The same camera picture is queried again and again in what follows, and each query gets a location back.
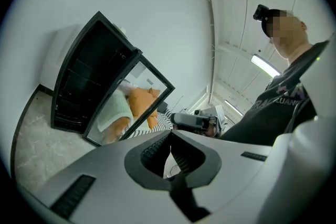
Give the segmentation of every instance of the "shirt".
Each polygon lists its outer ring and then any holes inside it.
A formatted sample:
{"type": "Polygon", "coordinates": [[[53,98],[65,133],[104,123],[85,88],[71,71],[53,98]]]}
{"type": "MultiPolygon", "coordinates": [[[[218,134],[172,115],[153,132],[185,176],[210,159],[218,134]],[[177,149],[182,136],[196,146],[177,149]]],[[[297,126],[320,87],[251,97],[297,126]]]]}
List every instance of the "shirt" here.
{"type": "MultiPolygon", "coordinates": [[[[277,136],[284,133],[295,106],[308,97],[299,79],[327,43],[328,41],[315,44],[300,55],[283,74],[275,76],[241,121],[220,139],[272,146],[277,136]]],[[[296,118],[294,127],[313,119],[314,116],[316,116],[315,109],[309,102],[296,118]]]]}

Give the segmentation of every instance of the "person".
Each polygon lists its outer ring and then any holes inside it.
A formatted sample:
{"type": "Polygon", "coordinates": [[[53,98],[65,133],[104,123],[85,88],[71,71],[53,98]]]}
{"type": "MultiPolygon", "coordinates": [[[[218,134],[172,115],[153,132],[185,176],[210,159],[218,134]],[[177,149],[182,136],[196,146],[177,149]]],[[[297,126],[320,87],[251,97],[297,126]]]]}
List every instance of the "person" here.
{"type": "Polygon", "coordinates": [[[271,9],[262,28],[276,51],[287,60],[288,68],[273,78],[241,121],[219,139],[272,146],[278,135],[291,131],[287,126],[296,106],[305,104],[292,122],[292,129],[316,115],[299,79],[328,42],[311,45],[304,22],[284,10],[271,9]]]}

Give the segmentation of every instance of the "light fixture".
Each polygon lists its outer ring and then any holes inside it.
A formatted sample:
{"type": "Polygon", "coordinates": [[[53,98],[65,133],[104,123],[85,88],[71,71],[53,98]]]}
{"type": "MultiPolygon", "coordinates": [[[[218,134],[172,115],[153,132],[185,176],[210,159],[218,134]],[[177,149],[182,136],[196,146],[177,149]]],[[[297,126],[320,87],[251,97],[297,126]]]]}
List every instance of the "light fixture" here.
{"type": "Polygon", "coordinates": [[[256,54],[253,55],[251,62],[260,67],[266,73],[268,73],[272,78],[281,74],[271,64],[269,64],[266,60],[256,54]]]}
{"type": "Polygon", "coordinates": [[[229,106],[231,106],[240,116],[243,116],[243,114],[238,110],[236,109],[229,101],[227,100],[224,100],[225,103],[227,103],[229,106]]]}

